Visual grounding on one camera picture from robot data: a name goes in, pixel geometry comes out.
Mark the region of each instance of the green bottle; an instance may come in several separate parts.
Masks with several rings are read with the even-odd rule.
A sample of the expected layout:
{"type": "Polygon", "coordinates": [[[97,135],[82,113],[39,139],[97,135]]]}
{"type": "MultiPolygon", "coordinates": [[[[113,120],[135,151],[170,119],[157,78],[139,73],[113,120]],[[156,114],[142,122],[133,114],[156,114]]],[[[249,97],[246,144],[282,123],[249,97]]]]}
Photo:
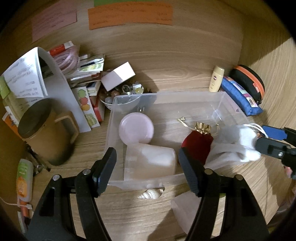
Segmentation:
{"type": "Polygon", "coordinates": [[[0,95],[3,99],[3,105],[10,115],[13,122],[18,125],[23,112],[19,108],[19,103],[15,95],[8,88],[3,76],[0,76],[0,95]]]}

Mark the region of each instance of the blue tag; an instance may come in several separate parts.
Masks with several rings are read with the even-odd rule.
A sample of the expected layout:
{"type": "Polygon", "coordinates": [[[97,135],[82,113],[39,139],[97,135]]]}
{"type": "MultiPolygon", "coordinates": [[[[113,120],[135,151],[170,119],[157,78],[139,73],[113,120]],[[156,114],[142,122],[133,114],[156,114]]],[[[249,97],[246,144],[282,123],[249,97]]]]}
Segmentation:
{"type": "Polygon", "coordinates": [[[284,129],[279,129],[271,126],[262,126],[269,138],[282,141],[287,138],[287,134],[284,129]]]}

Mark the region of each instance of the clear plastic bin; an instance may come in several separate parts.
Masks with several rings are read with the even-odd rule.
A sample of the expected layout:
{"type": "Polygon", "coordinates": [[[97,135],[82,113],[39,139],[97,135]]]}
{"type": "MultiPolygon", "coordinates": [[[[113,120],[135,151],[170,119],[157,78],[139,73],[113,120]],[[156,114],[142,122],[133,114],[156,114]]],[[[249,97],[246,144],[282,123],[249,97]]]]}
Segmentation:
{"type": "Polygon", "coordinates": [[[105,145],[105,151],[108,147],[114,147],[117,152],[117,162],[108,185],[125,190],[159,188],[186,182],[179,164],[176,174],[172,176],[124,181],[126,145],[119,137],[118,128],[125,115],[142,112],[149,116],[154,124],[154,136],[150,144],[173,148],[177,156],[182,142],[191,132],[177,120],[180,117],[185,117],[185,123],[190,126],[194,126],[197,121],[211,125],[212,136],[225,125],[249,123],[241,109],[225,92],[159,92],[133,95],[133,100],[130,98],[125,95],[114,99],[105,145]]]}

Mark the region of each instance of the blue pencil case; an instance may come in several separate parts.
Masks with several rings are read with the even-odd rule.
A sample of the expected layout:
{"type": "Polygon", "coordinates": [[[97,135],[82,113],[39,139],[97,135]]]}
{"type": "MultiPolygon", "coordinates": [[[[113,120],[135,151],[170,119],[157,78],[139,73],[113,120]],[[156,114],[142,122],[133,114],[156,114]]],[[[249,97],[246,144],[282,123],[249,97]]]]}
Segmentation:
{"type": "Polygon", "coordinates": [[[221,87],[234,100],[239,108],[242,109],[246,116],[258,115],[263,112],[251,95],[232,78],[223,77],[221,87]]]}

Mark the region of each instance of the white spiral shell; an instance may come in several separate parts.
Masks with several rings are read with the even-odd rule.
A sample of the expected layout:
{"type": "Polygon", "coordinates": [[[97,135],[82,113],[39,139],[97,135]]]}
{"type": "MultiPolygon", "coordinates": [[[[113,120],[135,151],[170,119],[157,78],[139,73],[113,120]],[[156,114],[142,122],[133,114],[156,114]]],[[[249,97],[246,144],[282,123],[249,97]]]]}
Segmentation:
{"type": "Polygon", "coordinates": [[[159,189],[148,189],[147,191],[143,192],[138,198],[140,199],[157,199],[163,193],[164,188],[159,189]]]}

